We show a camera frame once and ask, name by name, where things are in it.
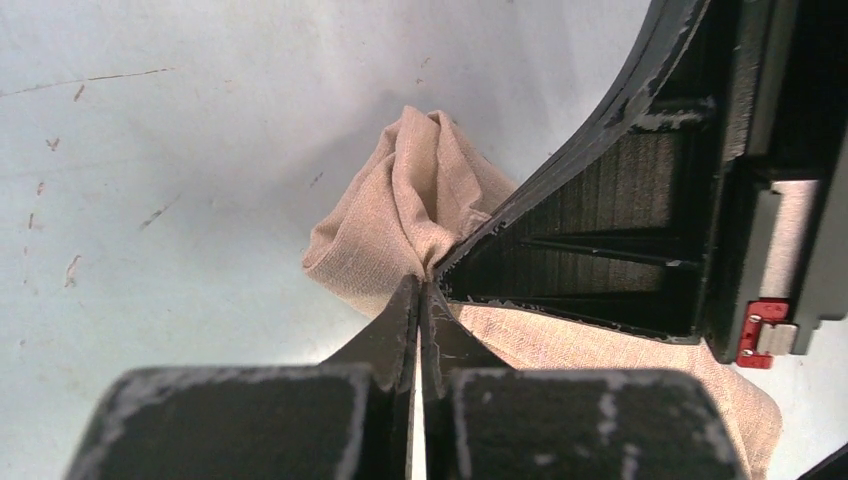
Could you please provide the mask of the beige cloth napkin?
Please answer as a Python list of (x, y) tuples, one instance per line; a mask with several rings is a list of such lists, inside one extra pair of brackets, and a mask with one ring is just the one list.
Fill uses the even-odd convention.
[[(377, 316), (408, 275), (435, 264), (487, 221), (514, 184), (442, 111), (405, 107), (332, 212), (312, 230), (305, 274), (355, 310)], [(782, 432), (775, 401), (705, 344), (675, 346), (488, 307), (459, 321), (519, 369), (674, 369), (703, 383), (751, 479), (766, 477)]]

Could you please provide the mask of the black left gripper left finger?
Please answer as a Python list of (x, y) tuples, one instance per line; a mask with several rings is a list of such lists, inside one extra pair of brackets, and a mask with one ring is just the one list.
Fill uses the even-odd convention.
[(370, 367), (357, 479), (406, 479), (410, 473), (419, 303), (419, 279), (403, 277), (376, 318), (323, 361)]

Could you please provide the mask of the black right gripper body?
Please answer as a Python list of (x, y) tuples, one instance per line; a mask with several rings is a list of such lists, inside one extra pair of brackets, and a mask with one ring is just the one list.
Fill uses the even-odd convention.
[(846, 3), (742, 2), (729, 73), (704, 337), (767, 369), (847, 314)]

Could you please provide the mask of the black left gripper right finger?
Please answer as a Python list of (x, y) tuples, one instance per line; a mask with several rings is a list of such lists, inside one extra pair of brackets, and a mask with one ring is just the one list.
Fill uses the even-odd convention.
[(512, 369), (451, 312), (432, 283), (419, 313), (426, 468), (431, 479), (491, 479), (509, 411), (502, 381)]

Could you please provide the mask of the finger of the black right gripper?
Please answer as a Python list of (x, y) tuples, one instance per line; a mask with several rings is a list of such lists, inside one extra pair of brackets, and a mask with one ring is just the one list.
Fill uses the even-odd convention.
[(434, 271), (448, 301), (704, 335), (737, 1), (654, 1), (589, 118)]

